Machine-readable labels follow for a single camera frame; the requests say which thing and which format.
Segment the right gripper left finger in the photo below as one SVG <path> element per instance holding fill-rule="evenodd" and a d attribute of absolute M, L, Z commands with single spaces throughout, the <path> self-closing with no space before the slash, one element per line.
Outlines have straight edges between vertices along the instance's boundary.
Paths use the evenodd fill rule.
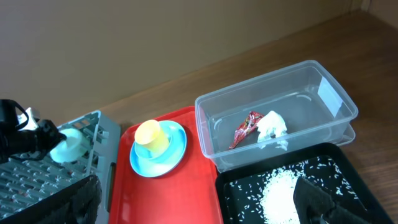
<path fill-rule="evenodd" d="M 1 224 L 95 224 L 100 203 L 101 182 L 98 176 L 89 175 Z"/>

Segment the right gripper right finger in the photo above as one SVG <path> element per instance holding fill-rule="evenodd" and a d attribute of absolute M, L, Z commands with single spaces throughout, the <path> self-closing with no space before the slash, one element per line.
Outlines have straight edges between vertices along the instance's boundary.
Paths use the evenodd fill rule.
<path fill-rule="evenodd" d="M 369 224 L 373 220 L 366 214 L 349 210 L 306 178 L 296 181 L 293 201 L 300 224 Z"/>

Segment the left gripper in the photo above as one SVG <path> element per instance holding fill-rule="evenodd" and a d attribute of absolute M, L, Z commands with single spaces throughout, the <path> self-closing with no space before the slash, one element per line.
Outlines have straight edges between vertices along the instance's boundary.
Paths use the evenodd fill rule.
<path fill-rule="evenodd" d="M 1 121 L 1 163 L 7 163 L 10 158 L 19 161 L 40 161 L 66 139 L 66 135 L 48 119 L 42 120 L 35 130 L 21 131 L 12 127 L 10 123 Z M 39 152 L 39 155 L 27 159 L 16 157 L 17 154 L 28 152 Z"/>

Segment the green bowl with rice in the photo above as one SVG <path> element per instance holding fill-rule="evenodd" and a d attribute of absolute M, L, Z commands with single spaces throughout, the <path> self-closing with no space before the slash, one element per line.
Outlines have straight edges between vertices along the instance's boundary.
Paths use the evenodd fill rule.
<path fill-rule="evenodd" d="M 90 141 L 81 131 L 73 128 L 60 131 L 66 136 L 57 146 L 50 151 L 50 157 L 57 163 L 73 162 L 85 155 L 90 149 Z"/>

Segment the light blue plate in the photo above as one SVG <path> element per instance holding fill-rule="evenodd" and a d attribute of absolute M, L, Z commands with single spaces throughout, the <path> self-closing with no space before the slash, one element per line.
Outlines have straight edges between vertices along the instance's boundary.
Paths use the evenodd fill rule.
<path fill-rule="evenodd" d="M 166 135 L 172 135 L 175 138 L 173 151 L 165 161 L 151 162 L 138 158 L 132 145 L 129 162 L 133 171 L 142 177 L 159 177 L 170 172 L 182 160 L 187 148 L 187 135 L 180 124 L 169 120 L 159 121 L 159 123 Z"/>

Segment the white tissue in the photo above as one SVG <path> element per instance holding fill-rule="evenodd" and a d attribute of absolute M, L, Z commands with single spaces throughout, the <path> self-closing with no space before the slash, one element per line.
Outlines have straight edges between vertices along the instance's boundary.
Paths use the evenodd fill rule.
<path fill-rule="evenodd" d="M 275 111 L 270 111 L 257 123 L 258 142 L 268 141 L 287 135 L 284 119 Z"/>

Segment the yellow plastic cup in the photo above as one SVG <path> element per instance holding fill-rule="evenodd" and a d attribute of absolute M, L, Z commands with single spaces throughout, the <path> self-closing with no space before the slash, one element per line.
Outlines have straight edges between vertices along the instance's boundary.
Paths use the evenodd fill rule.
<path fill-rule="evenodd" d="M 138 145 L 143 146 L 155 156 L 163 154 L 170 143 L 160 123 L 154 119 L 143 122 L 137 128 L 134 137 Z"/>

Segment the red snack wrapper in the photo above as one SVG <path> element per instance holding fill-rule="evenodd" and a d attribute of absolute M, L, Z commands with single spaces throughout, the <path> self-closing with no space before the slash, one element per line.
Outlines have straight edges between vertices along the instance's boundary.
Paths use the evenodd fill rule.
<path fill-rule="evenodd" d="M 250 111 L 246 119 L 235 130 L 233 142 L 229 146 L 229 149 L 234 149 L 248 134 L 252 133 L 257 128 L 258 122 L 263 117 L 263 114 Z"/>

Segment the small green bowl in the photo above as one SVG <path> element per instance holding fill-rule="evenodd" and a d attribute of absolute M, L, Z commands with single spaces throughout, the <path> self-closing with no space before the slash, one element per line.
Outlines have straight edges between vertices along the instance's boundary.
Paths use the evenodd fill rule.
<path fill-rule="evenodd" d="M 166 135 L 168 144 L 162 146 L 160 151 L 153 152 L 148 150 L 146 147 L 134 142 L 133 148 L 136 156 L 140 159 L 145 159 L 151 162 L 163 162 L 170 157 L 173 151 L 173 146 L 175 144 L 175 138 L 172 135 Z"/>

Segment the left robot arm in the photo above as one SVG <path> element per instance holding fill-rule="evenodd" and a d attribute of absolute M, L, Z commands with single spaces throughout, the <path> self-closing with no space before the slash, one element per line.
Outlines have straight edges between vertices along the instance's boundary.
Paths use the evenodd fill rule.
<path fill-rule="evenodd" d="M 20 123 L 16 110 L 20 110 L 27 120 Z M 23 153 L 37 153 L 35 157 L 28 157 L 28 161 L 42 160 L 55 146 L 66 140 L 51 120 L 45 119 L 33 130 L 26 129 L 29 121 L 28 112 L 14 100 L 1 100 L 1 163 L 9 159 L 25 161 L 17 157 Z"/>

